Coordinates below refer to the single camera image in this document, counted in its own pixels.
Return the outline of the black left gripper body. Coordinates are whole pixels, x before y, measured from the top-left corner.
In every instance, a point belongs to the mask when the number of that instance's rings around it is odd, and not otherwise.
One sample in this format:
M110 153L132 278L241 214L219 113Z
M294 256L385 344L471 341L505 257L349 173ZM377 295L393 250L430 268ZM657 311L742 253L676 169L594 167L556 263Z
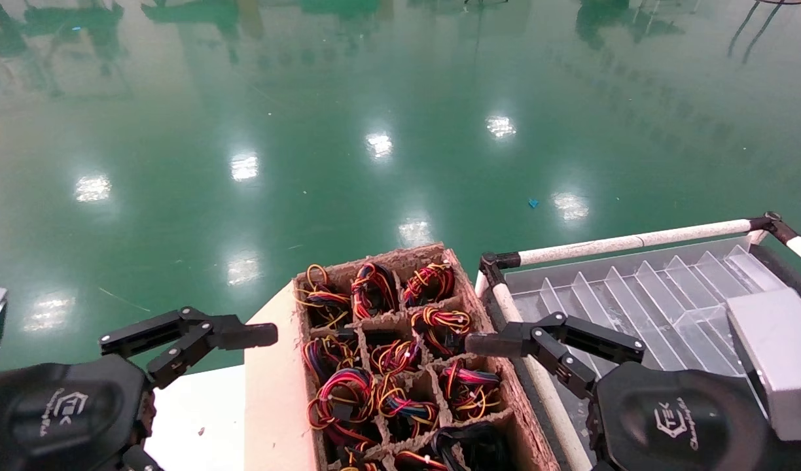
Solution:
M154 416L151 382L117 355L0 372L0 470L128 470Z

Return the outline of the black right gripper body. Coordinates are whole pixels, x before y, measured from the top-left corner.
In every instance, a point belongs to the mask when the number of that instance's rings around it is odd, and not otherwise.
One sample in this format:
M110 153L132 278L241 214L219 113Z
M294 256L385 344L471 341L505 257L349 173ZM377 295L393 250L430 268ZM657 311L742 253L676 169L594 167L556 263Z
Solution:
M753 470L770 437L746 379L634 362L598 381L588 424L613 470Z

